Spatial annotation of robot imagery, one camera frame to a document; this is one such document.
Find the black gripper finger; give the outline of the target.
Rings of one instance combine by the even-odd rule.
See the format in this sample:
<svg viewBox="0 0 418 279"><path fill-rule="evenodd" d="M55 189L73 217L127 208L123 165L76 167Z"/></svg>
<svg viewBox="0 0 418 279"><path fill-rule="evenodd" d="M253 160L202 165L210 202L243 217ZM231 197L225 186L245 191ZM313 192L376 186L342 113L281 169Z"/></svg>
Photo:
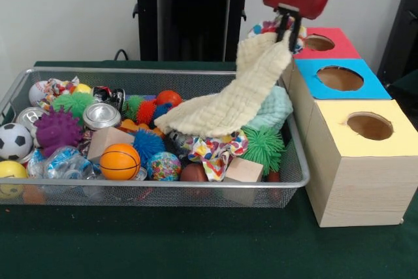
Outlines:
<svg viewBox="0 0 418 279"><path fill-rule="evenodd" d="M276 28L276 42L280 42L283 40L283 36L285 35L285 32L287 30L287 23L288 23L288 13L283 13L281 15L280 23L278 27Z"/></svg>
<svg viewBox="0 0 418 279"><path fill-rule="evenodd" d="M295 16L292 27L291 27L291 34L289 36L289 49L290 50L295 50L296 48L300 26L301 26L301 17Z"/></svg>

